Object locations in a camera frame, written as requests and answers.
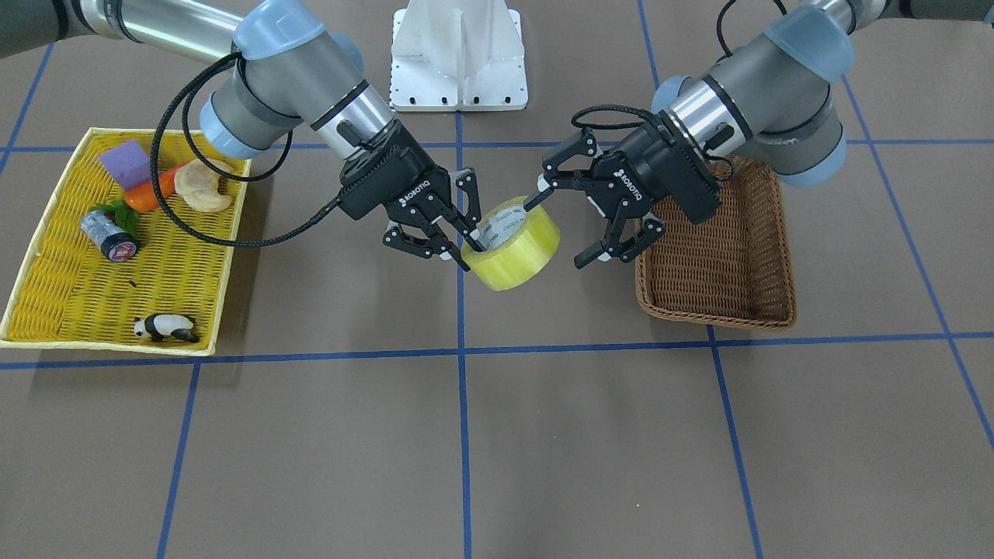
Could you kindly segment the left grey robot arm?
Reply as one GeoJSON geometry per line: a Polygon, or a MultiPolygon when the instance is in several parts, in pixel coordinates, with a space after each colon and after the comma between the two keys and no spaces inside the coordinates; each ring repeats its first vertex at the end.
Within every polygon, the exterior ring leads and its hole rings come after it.
{"type": "Polygon", "coordinates": [[[542,162],[531,211],[554,191],[581,191],[608,225],[575,257],[630,262],[666,231],[653,206],[672,200],[691,223],[720,208],[711,164],[732,155],[767,163],[777,178],[813,186],[847,156],[832,85],[855,60],[851,35],[880,19],[991,24],[990,1],[801,1],[699,77],[675,75],[650,109],[597,105],[571,119],[576,134],[542,162]]]}

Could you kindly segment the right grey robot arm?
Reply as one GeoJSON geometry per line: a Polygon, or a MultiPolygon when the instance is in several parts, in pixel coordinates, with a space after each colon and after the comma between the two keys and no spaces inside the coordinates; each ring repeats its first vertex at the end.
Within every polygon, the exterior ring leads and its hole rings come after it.
{"type": "Polygon", "coordinates": [[[242,16],[200,1],[4,1],[2,56],[73,36],[145,43],[207,64],[171,100],[152,141],[158,163],[165,127],[222,71],[233,75],[205,103],[206,141],[227,157],[249,160],[308,125],[344,161],[341,189],[300,227],[259,245],[283,243],[335,210],[353,220],[383,207],[387,247],[415,257],[451,259],[469,270],[441,230],[482,251],[474,172],[450,173],[432,160],[363,75],[347,36],[331,34],[301,1],[262,1],[242,16]]]}

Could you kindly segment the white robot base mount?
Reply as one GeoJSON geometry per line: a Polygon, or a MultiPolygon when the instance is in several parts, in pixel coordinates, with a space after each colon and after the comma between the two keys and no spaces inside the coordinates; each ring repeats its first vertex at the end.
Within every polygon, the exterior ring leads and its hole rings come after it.
{"type": "Polygon", "coordinates": [[[397,111],[516,111],[529,103],[521,14],[504,1],[411,1],[394,12],[397,111]]]}

